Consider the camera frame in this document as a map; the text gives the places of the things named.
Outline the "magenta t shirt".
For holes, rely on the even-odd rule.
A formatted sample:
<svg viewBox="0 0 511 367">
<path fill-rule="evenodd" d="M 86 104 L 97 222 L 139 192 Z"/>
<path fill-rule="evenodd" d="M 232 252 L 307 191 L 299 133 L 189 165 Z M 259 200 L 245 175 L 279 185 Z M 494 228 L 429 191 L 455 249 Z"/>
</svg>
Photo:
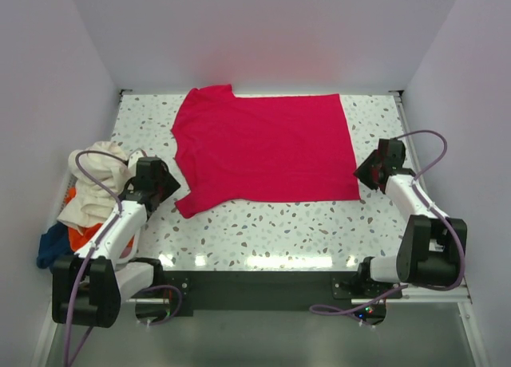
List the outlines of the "magenta t shirt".
<svg viewBox="0 0 511 367">
<path fill-rule="evenodd" d="M 234 199 L 262 203 L 360 198 L 338 94 L 238 97 L 230 85 L 192 89 L 171 132 L 189 193 L 186 219 Z"/>
</svg>

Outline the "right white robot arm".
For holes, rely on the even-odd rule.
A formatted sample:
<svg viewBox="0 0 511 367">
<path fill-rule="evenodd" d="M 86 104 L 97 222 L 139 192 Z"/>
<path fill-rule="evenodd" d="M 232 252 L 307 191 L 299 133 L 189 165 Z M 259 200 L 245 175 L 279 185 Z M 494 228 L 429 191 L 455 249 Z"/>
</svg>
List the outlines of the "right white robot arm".
<svg viewBox="0 0 511 367">
<path fill-rule="evenodd" d="M 397 254 L 365 258 L 356 280 L 453 290 L 465 274 L 468 227 L 435 204 L 418 175 L 404 166 L 405 159 L 406 146 L 400 139 L 381 139 L 355 171 L 362 184 L 388 197 L 406 221 Z"/>
</svg>

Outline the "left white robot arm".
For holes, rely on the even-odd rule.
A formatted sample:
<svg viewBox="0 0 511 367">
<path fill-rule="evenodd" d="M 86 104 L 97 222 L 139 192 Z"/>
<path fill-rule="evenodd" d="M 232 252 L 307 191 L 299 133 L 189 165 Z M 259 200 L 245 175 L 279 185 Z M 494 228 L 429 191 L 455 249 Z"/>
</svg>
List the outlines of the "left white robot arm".
<svg viewBox="0 0 511 367">
<path fill-rule="evenodd" d="M 52 319 L 56 323 L 109 328 L 121 305 L 163 282 L 158 259 L 138 258 L 141 228 L 180 188 L 157 157 L 137 160 L 134 177 L 100 230 L 73 255 L 53 265 Z"/>
</svg>

